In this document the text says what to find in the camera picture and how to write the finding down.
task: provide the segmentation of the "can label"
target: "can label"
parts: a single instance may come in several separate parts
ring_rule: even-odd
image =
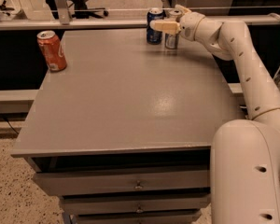
[[[160,8],[152,8],[147,14],[147,42],[150,44],[160,44],[162,40],[162,32],[155,31],[150,27],[150,22],[164,18],[163,10]]]
[[[61,42],[53,31],[44,31],[37,35],[37,42],[42,51],[48,69],[61,71],[67,66]]]
[[[165,47],[168,49],[177,49],[179,35],[165,35]]]
[[[182,13],[179,9],[174,9],[169,12],[169,19],[171,21],[179,21],[180,17],[182,16]],[[165,47],[168,49],[177,49],[179,41],[179,35],[165,35]]]

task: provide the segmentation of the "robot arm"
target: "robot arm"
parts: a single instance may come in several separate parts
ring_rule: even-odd
[[[236,65],[251,120],[228,122],[215,134],[213,223],[279,224],[280,91],[256,53],[246,24],[221,23],[187,12],[175,25],[154,21],[151,26],[169,33],[180,31],[182,37],[200,42],[213,55]]]

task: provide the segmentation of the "drawer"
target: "drawer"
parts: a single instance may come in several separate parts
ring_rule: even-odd
[[[205,166],[170,166],[110,171],[35,174],[34,181],[48,195],[209,187]]]
[[[190,224],[201,215],[200,211],[173,211],[148,214],[120,214],[78,216],[78,224]]]
[[[68,214],[145,213],[165,210],[201,209],[210,203],[207,193],[144,194],[60,200]]]

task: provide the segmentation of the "metal bar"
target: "metal bar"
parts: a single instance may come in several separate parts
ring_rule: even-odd
[[[247,25],[279,25],[280,21],[268,15],[254,16],[213,16],[209,17],[216,21],[225,22],[229,19],[239,19]],[[61,24],[59,21],[0,21],[0,31],[7,30],[45,30],[45,29],[113,29],[113,28],[145,28],[146,19],[137,20],[73,20],[68,24]]]
[[[63,212],[62,215],[64,224],[73,224],[70,216],[67,213]]]
[[[31,157],[25,158],[25,160],[29,163],[29,165],[37,172],[40,173],[41,169],[38,167],[38,165],[35,163],[35,161]]]
[[[0,91],[0,102],[33,101],[38,90]]]
[[[244,94],[240,83],[229,83],[228,84],[233,95],[238,99],[240,105],[245,105]]]
[[[68,11],[66,0],[55,0],[55,4],[57,7],[60,23],[63,25],[69,24],[71,17]]]
[[[33,101],[0,102],[0,114],[28,113]]]

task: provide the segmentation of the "black panel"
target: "black panel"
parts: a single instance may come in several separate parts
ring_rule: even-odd
[[[249,26],[253,45],[271,77],[280,65],[280,25]],[[239,78],[233,61],[215,58],[228,83],[238,83]]]
[[[0,91],[39,89],[47,72],[36,41],[39,32],[0,31]]]
[[[172,152],[38,157],[33,160],[43,173],[177,165],[209,166],[210,150],[207,148]]]
[[[69,195],[63,196],[65,200],[74,200],[74,199],[91,199],[91,198],[118,198],[118,196],[124,196],[125,198],[134,197],[135,199],[141,198],[151,199],[150,195],[155,197],[160,196],[160,198],[167,198],[167,195],[183,195],[184,198],[191,197],[203,197],[209,194],[211,189],[208,188],[196,188],[196,189],[162,189],[162,190],[146,190],[146,191],[132,191],[132,192],[116,192],[116,193],[96,193],[96,194],[83,194],[83,195]]]
[[[233,0],[229,15],[266,15],[280,13],[280,0]]]

